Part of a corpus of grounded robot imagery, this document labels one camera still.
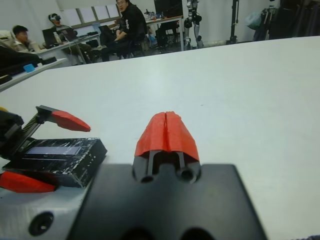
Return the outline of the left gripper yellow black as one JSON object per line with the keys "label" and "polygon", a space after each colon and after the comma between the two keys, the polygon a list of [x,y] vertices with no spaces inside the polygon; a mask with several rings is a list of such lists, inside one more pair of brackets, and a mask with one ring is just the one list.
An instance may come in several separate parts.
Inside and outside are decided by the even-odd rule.
{"label": "left gripper yellow black", "polygon": [[[36,107],[37,113],[24,124],[22,117],[9,112],[5,108],[0,109],[0,157],[13,160],[16,155],[31,141],[31,136],[45,122],[51,122],[60,128],[90,132],[91,127],[80,118],[59,109],[40,105]],[[49,193],[57,187],[40,180],[5,171],[0,175],[0,187],[15,193]]]}

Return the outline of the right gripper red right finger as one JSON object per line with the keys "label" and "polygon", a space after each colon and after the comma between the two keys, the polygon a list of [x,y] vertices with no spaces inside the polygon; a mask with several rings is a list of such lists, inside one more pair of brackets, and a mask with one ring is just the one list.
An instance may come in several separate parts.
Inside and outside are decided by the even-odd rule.
{"label": "right gripper red right finger", "polygon": [[176,175],[188,184],[195,183],[200,171],[197,145],[182,118],[173,111],[166,113],[166,134],[169,152],[177,155]]}

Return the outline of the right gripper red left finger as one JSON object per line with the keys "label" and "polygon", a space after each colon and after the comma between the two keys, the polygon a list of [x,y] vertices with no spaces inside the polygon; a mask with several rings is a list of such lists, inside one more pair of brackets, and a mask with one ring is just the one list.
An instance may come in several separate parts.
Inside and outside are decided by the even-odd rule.
{"label": "right gripper red left finger", "polygon": [[132,167],[138,182],[154,175],[155,155],[167,150],[165,122],[164,112],[155,114],[136,144]]}

